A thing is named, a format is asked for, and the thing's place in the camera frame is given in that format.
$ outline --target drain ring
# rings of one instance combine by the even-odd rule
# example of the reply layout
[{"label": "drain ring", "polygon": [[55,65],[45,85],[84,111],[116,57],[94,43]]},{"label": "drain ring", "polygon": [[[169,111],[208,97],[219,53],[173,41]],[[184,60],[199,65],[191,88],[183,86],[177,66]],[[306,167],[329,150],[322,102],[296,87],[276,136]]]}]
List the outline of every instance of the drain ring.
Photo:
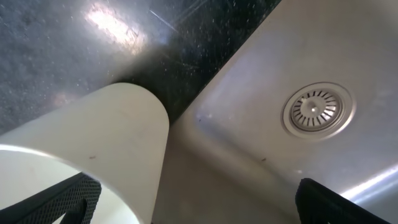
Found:
[{"label": "drain ring", "polygon": [[351,121],[355,103],[348,91],[334,83],[315,83],[296,92],[286,103],[283,123],[292,134],[324,139]]}]

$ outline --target sink drain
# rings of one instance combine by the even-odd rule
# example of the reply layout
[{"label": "sink drain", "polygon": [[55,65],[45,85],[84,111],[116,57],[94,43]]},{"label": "sink drain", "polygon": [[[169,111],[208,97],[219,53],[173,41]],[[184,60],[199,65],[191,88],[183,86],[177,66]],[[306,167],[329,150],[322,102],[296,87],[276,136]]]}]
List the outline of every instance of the sink drain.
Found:
[{"label": "sink drain", "polygon": [[341,131],[354,114],[348,91],[333,83],[316,83],[296,92],[285,105],[283,122],[301,138],[322,139]]}]

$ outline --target speckled dark surface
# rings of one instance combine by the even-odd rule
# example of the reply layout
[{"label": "speckled dark surface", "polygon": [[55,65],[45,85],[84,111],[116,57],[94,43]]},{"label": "speckled dark surface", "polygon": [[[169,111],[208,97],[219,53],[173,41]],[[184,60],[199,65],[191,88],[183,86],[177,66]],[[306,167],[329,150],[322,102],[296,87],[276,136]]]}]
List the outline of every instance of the speckled dark surface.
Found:
[{"label": "speckled dark surface", "polygon": [[115,82],[174,122],[279,0],[0,0],[0,134]]}]

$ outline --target drain strainer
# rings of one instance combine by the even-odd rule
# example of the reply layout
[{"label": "drain strainer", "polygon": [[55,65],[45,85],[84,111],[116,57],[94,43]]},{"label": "drain strainer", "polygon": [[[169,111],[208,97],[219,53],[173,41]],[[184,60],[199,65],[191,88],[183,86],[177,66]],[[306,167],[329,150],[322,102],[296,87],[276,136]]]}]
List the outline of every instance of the drain strainer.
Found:
[{"label": "drain strainer", "polygon": [[316,83],[302,88],[287,102],[285,127],[302,138],[322,139],[341,131],[354,114],[348,91],[333,83]]}]

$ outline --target sink basin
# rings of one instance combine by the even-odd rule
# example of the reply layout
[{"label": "sink basin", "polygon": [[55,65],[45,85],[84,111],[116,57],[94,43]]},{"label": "sink basin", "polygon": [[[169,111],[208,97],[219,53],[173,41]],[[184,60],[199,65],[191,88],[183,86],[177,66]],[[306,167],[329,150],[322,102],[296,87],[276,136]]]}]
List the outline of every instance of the sink basin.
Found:
[{"label": "sink basin", "polygon": [[[395,5],[282,0],[172,126],[167,150],[188,151],[247,190],[277,211],[274,223],[299,223],[294,197],[305,177],[397,223]],[[289,131],[283,115],[314,83],[340,86],[352,102],[341,107],[344,125],[322,138]]]}]

